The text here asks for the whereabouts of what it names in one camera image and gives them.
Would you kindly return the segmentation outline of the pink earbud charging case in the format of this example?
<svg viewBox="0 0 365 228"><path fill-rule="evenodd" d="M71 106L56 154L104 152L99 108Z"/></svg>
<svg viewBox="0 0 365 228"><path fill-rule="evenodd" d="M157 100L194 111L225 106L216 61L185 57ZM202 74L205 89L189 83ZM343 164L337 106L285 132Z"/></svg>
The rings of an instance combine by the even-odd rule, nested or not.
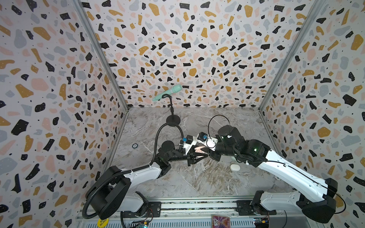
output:
<svg viewBox="0 0 365 228"><path fill-rule="evenodd" d="M204 145L203 146L197 146L194 149L194 151L196 153L200 153L200 154L210 154L209 150L210 149L208 147L204 146Z"/></svg>

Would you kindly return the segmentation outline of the white earbud charging case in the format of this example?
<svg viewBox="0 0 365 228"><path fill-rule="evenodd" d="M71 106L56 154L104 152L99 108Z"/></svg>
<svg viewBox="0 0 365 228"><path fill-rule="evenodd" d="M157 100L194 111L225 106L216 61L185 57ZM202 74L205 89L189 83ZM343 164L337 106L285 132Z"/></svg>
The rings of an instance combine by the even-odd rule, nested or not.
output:
<svg viewBox="0 0 365 228"><path fill-rule="evenodd" d="M232 172L238 172L240 171L240 166L238 164L231 164L230 169Z"/></svg>

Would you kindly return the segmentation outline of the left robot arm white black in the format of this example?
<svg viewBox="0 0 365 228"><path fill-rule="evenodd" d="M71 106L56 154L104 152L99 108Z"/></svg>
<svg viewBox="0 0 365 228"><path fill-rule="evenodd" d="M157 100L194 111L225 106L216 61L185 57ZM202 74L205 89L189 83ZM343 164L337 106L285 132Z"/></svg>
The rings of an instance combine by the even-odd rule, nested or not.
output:
<svg viewBox="0 0 365 228"><path fill-rule="evenodd" d="M142 216L147 210L148 200L140 192L133 192L134 187L165 176L171 169L171 162L186 160L188 165L192 165L206 157L207 153L196 152L194 146L186 152L182 145L176 149L173 142L165 141L152 164L125 171L111 166L87 191L82 217L107 219L118 210Z"/></svg>

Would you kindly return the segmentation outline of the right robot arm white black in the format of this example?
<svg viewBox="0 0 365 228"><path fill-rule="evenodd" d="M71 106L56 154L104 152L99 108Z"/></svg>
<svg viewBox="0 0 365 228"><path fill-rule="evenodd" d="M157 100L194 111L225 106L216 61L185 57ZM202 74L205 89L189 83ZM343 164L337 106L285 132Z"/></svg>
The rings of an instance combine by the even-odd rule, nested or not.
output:
<svg viewBox="0 0 365 228"><path fill-rule="evenodd" d="M251 208L265 215L275 211L301 212L318 223L328 223L336 212L335 195L338 183L332 178L322 179L298 168L259 140L246 140L237 128L226 125L215 137L203 136L210 156L234 157L275 175L294 190L287 193L256 191Z"/></svg>

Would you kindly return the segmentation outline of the black microphone stand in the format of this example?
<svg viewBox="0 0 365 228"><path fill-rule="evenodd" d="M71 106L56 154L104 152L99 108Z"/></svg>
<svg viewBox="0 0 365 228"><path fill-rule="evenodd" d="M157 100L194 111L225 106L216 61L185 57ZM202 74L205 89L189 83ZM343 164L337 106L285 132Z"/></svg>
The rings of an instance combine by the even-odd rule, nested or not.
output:
<svg viewBox="0 0 365 228"><path fill-rule="evenodd" d="M169 94L164 94L164 95L162 95L162 98L169 98L169 101L170 101L170 104L168 106L170 107L171 114L166 118L166 123L168 123L169 126L179 125L181 122L181 119L179 116L175 115L175 113L174 113L172 96Z"/></svg>

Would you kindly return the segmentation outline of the colourful card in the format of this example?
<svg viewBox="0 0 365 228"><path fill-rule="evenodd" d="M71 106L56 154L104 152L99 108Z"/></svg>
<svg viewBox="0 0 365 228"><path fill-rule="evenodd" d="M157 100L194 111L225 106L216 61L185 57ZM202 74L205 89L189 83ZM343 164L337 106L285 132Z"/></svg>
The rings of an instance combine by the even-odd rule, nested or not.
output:
<svg viewBox="0 0 365 228"><path fill-rule="evenodd" d="M231 228L230 217L212 215L212 228Z"/></svg>

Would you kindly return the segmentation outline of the mint green microphone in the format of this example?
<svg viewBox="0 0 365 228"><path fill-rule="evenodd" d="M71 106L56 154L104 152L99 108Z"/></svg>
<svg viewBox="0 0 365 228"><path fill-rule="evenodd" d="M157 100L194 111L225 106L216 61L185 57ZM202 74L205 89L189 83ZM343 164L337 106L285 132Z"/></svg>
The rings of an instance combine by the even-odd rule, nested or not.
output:
<svg viewBox="0 0 365 228"><path fill-rule="evenodd" d="M171 95L174 93L178 93L182 90L182 86L180 84L178 85L174 85L172 88L158 94L157 96L155 96L152 101L159 101L163 98L163 95Z"/></svg>

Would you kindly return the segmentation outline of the yellow round sticker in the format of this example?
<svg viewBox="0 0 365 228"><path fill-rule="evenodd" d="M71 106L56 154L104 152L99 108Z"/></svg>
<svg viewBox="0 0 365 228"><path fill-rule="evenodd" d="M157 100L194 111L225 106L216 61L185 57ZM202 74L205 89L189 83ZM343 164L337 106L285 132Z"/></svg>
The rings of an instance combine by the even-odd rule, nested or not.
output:
<svg viewBox="0 0 365 228"><path fill-rule="evenodd" d="M109 223L109 219L99 219L97 222L97 227L98 228L105 228Z"/></svg>

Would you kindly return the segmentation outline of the aluminium rail frame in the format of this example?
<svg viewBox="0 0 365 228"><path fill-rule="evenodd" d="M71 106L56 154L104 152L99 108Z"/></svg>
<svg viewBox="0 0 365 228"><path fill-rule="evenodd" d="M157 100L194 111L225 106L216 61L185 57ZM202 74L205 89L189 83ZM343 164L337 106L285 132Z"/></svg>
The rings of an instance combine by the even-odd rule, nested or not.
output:
<svg viewBox="0 0 365 228"><path fill-rule="evenodd" d="M231 228L323 228L299 212L276 211L276 215L240 216L235 210L238 200L252 200L250 196L240 197L172 197L149 198L149 202L161 202L159 218L123 218L122 210L111 217L106 228L211 228L212 215L227 216ZM97 228L99 217L83 219L79 214L77 228Z"/></svg>

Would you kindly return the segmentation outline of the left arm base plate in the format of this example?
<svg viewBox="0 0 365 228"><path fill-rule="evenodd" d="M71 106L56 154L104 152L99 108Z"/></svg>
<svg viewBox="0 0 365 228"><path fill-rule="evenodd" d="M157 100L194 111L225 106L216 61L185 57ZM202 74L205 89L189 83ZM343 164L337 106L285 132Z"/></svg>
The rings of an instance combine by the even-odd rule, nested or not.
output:
<svg viewBox="0 0 365 228"><path fill-rule="evenodd" d="M134 219L142 219L142 218L159 218L161 215L161 202L153 201L144 203L140 209L136 212L124 211L123 218L134 218Z"/></svg>

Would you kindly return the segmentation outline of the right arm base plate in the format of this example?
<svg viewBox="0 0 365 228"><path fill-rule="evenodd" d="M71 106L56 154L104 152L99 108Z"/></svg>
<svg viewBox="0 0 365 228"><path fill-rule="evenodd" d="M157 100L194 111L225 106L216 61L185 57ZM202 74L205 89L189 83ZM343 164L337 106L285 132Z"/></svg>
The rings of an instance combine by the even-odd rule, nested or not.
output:
<svg viewBox="0 0 365 228"><path fill-rule="evenodd" d="M237 207L235 210L239 213L240 216L271 216L277 214L275 210L268 211L267 209L263 208L260 202L255 200L238 200L236 201L236 204Z"/></svg>

